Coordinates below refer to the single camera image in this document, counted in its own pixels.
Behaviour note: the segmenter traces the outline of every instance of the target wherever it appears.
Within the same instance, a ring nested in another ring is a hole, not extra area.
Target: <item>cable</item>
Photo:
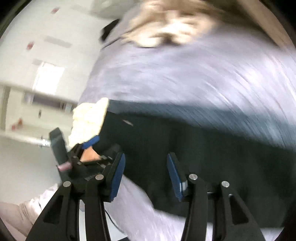
[[[113,223],[113,225],[124,235],[126,235],[112,220],[111,216],[108,214],[108,212],[105,209],[106,214],[108,215],[109,219],[111,220],[111,222]]]

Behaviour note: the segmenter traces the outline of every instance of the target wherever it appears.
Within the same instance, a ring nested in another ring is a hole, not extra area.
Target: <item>red object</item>
[[[17,124],[18,126],[22,126],[22,118],[19,119],[19,122]]]
[[[59,7],[54,8],[50,13],[55,14],[57,11],[59,11]]]
[[[31,49],[33,48],[33,46],[34,46],[34,42],[31,41],[31,42],[28,43],[28,45],[27,45],[27,50],[31,50]]]

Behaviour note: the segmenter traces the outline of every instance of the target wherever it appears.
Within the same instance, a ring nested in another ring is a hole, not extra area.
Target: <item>blue finger pad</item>
[[[167,157],[167,168],[170,174],[170,179],[172,181],[175,196],[178,198],[179,201],[182,201],[183,199],[182,182],[180,180],[180,177],[177,173],[176,167],[174,165],[174,162],[170,154],[168,154],[168,157]]]
[[[124,154],[122,154],[111,182],[110,201],[113,201],[114,198],[117,196],[125,166],[126,166],[126,157]]]
[[[98,141],[100,140],[100,137],[99,136],[94,136],[93,138],[91,138],[89,141],[87,142],[84,142],[82,144],[82,149],[87,149],[89,148],[90,146],[96,144]]]

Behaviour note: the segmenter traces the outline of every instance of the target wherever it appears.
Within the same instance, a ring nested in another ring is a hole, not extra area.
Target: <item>metal screw head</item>
[[[98,174],[98,175],[96,175],[96,180],[103,180],[104,179],[104,175],[102,175],[102,174]]]
[[[227,181],[223,181],[223,182],[221,182],[221,184],[225,188],[229,187],[229,182],[227,182]]]
[[[69,187],[70,185],[71,185],[71,182],[70,182],[70,181],[65,181],[65,182],[63,183],[63,186],[64,186],[65,188]]]
[[[196,180],[196,179],[197,179],[197,175],[196,175],[196,174],[190,174],[190,175],[189,175],[189,178],[190,178],[191,180]]]

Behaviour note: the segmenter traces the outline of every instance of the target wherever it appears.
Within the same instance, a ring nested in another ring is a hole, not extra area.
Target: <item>white glove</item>
[[[69,135],[71,148],[100,133],[108,105],[109,99],[102,98],[96,104],[82,103],[73,110],[73,128]]]

